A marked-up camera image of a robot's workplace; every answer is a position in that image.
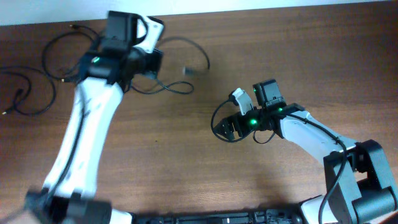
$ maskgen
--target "white background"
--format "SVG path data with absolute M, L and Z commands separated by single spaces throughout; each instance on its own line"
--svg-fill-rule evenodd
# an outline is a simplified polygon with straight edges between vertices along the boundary
M 105 19 L 109 10 L 147 16 L 368 2 L 370 0 L 1 0 L 0 25 Z

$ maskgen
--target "green light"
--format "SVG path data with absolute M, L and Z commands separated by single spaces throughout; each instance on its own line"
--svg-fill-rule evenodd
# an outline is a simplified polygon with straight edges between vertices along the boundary
M 96 63 L 96 62 L 99 61 L 99 60 L 100 60 L 99 57 L 95 57 L 95 58 L 93 58 L 93 63 Z

